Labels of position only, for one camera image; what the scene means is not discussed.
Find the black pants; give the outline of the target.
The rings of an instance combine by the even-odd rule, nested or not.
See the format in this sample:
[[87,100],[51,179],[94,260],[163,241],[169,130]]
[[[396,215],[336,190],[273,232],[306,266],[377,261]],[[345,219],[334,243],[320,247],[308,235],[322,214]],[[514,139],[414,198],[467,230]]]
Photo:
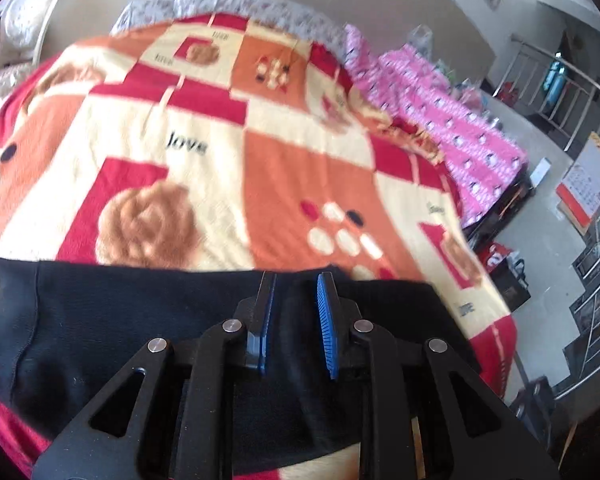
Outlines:
[[[29,468],[151,339],[199,338],[261,273],[188,273],[0,258],[0,439]],[[265,374],[236,389],[234,468],[249,479],[358,474],[362,388],[325,366],[317,272],[276,276]]]

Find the red white bag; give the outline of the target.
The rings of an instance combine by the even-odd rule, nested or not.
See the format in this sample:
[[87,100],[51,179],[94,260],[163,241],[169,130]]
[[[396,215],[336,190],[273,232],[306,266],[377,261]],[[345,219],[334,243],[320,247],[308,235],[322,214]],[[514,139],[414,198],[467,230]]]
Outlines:
[[518,252],[498,242],[485,244],[477,252],[486,273],[494,280],[502,276],[515,275],[514,263]]

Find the black bag on floor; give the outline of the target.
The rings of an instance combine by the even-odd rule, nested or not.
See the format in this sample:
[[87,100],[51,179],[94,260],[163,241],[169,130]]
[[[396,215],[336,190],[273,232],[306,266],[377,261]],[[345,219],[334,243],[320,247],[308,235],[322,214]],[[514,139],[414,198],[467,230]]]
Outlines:
[[512,312],[531,298],[524,259],[504,259],[490,271],[490,278]]

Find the orange red patterned blanket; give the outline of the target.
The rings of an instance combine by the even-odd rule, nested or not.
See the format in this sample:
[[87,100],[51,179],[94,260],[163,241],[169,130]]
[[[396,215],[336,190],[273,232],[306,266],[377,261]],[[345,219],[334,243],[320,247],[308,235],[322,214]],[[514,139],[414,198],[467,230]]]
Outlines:
[[425,131],[325,46],[218,13],[83,40],[0,109],[0,258],[188,273],[332,269],[503,394],[516,327]]

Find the pink penguin print blanket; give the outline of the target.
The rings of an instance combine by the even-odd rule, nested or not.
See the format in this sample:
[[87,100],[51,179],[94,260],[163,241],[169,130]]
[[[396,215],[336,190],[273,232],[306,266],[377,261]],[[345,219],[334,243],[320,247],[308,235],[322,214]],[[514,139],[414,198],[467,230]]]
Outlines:
[[409,44],[376,55],[348,25],[344,66],[366,101],[434,141],[460,192],[465,228],[486,216],[528,162],[518,144],[453,98],[445,76]]

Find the white red calendar board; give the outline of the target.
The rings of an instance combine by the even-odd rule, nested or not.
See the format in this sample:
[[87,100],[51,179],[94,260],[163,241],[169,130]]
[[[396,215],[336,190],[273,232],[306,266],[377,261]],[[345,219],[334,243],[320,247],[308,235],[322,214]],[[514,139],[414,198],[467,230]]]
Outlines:
[[556,188],[558,207],[584,235],[600,210],[600,136],[591,132]]

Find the metal stair railing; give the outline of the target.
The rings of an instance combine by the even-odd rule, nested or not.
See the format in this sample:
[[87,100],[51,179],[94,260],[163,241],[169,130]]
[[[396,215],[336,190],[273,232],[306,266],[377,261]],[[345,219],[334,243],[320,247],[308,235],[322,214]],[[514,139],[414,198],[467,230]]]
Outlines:
[[510,36],[510,45],[513,53],[492,96],[577,156],[592,133],[600,137],[600,77],[584,69],[568,35],[553,51],[517,34]]

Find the grey floral pillow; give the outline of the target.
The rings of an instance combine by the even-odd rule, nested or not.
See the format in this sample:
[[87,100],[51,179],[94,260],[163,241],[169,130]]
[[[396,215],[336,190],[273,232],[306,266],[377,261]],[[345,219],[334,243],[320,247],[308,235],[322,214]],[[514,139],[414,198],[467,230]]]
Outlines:
[[174,0],[173,7],[178,18],[192,18],[206,13],[253,18],[291,35],[319,42],[340,63],[346,58],[344,26],[324,13],[292,0]]
[[174,0],[131,0],[122,10],[109,35],[118,36],[131,29],[172,21]]

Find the white ornate chair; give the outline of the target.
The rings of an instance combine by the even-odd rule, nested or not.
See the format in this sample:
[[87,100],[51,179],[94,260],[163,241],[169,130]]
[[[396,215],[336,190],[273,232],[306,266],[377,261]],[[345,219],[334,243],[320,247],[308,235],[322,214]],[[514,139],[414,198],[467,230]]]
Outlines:
[[6,96],[40,64],[58,1],[0,1],[0,96]]

